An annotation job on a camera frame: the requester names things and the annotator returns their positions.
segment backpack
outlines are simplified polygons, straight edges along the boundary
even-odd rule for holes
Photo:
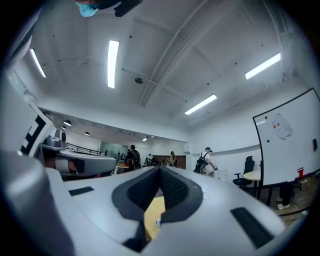
[[[134,155],[133,159],[131,159],[131,164],[133,165],[134,170],[141,169],[139,152],[137,151],[137,154],[133,150],[131,150],[131,152]]]
[[[202,156],[202,153],[201,153],[198,161],[196,161],[196,165],[195,165],[195,169],[194,169],[195,173],[199,174],[201,169],[203,169],[205,167],[205,165],[207,164],[206,159],[205,159],[207,154],[208,153],[205,153],[204,156]]]

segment chair backrest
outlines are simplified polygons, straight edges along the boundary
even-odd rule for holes
[[[254,170],[255,167],[255,161],[252,160],[252,156],[248,156],[245,159],[245,164],[244,164],[244,172],[243,174],[252,172]]]

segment person in black clothing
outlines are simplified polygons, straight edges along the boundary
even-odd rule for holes
[[[131,150],[128,151],[124,160],[125,163],[130,164],[129,171],[134,171],[142,168],[140,164],[140,153],[136,150],[135,145],[131,145],[130,149]]]

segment whiteboard frame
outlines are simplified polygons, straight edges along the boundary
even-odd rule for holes
[[[259,182],[259,187],[260,187],[260,188],[264,185],[264,171],[265,171],[265,170],[264,170],[263,165],[264,165],[265,162],[264,162],[264,153],[263,153],[263,148],[262,148],[262,144],[261,144],[260,134],[259,134],[259,131],[258,131],[258,127],[257,127],[256,121],[255,121],[255,118],[260,117],[260,116],[262,116],[262,115],[265,115],[266,113],[269,113],[269,112],[271,112],[271,111],[273,111],[273,110],[276,110],[276,109],[278,109],[278,108],[280,108],[280,107],[282,107],[282,106],[284,106],[284,105],[286,105],[286,104],[288,104],[288,103],[290,103],[290,102],[293,102],[294,100],[300,98],[301,96],[309,93],[309,92],[312,91],[312,90],[314,91],[315,95],[317,96],[317,98],[318,98],[318,100],[319,100],[319,102],[320,102],[320,98],[319,98],[316,90],[312,87],[311,89],[305,91],[304,93],[298,95],[297,97],[295,97],[295,98],[293,98],[293,99],[290,99],[289,101],[287,101],[287,102],[285,102],[285,103],[283,103],[283,104],[281,104],[281,105],[279,105],[279,106],[276,106],[276,107],[274,107],[274,108],[272,108],[272,109],[270,109],[270,110],[268,110],[268,111],[266,111],[266,112],[263,112],[263,113],[261,113],[261,114],[257,114],[257,115],[255,115],[255,116],[252,117],[253,122],[254,122],[254,125],[255,125],[255,129],[256,129],[256,133],[258,134],[259,143],[260,143],[260,150],[261,150],[262,167],[261,167],[261,178],[260,178],[260,182]],[[314,170],[313,172],[308,173],[308,174],[304,175],[304,176],[301,177],[301,178],[298,177],[298,178],[296,178],[294,181],[299,180],[299,179],[303,179],[303,178],[305,178],[305,177],[307,177],[307,176],[310,176],[310,175],[314,174],[315,172],[317,172],[317,171],[319,171],[319,170],[320,170],[320,169]],[[264,187],[266,187],[266,188],[267,188],[267,187],[278,187],[278,186],[280,186],[281,184],[284,184],[284,183],[287,183],[287,182],[288,182],[288,181],[284,181],[284,182],[280,182],[280,183],[274,183],[274,184],[268,184],[268,185],[265,185]]]

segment paper on whiteboard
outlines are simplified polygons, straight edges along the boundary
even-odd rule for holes
[[[272,126],[276,134],[283,140],[293,134],[290,124],[283,118],[280,113],[277,113],[272,121]]]

